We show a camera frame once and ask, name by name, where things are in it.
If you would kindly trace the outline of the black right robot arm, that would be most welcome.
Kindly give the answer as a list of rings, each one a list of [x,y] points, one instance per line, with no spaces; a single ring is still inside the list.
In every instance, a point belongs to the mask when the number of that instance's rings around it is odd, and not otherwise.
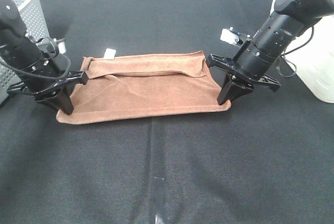
[[[233,57],[209,54],[206,63],[225,72],[217,102],[233,101],[254,91],[255,85],[272,91],[280,83],[266,72],[290,43],[323,17],[333,15],[333,0],[275,0],[273,12],[253,37],[223,29],[221,40],[238,46]]]

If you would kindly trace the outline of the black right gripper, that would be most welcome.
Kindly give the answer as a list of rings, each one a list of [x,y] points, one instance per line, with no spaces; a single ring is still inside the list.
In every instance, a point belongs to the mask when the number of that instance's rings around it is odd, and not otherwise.
[[[206,63],[208,67],[217,67],[228,73],[225,75],[224,83],[217,97],[219,105],[223,105],[228,100],[234,101],[239,97],[252,93],[254,91],[253,85],[267,87],[273,92],[276,92],[281,87],[281,84],[276,79],[267,74],[259,76],[247,74],[231,58],[209,54],[206,57]],[[232,80],[231,75],[236,76],[239,80]]]

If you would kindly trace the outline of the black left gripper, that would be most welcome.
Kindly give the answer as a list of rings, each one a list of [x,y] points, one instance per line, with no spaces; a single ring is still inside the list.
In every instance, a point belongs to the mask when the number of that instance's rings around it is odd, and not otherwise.
[[[19,82],[10,85],[7,93],[10,96],[18,94],[28,95],[35,98],[45,98],[45,105],[54,110],[62,110],[65,114],[71,115],[74,106],[71,102],[71,93],[73,91],[72,85],[83,84],[88,82],[88,76],[84,71],[69,71],[64,77],[51,79],[47,77],[52,83],[46,88],[39,89],[36,92],[28,91],[29,88],[24,82]]]

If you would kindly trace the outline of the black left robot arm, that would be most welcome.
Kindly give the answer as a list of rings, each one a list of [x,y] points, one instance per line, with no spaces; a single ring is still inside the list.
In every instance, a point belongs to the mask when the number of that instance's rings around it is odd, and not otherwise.
[[[54,110],[72,114],[74,106],[68,86],[88,82],[84,71],[70,71],[70,59],[61,69],[54,58],[61,55],[56,42],[45,37],[46,43],[34,41],[12,0],[1,0],[1,64],[11,69],[20,82],[6,92],[34,97],[35,102]]]

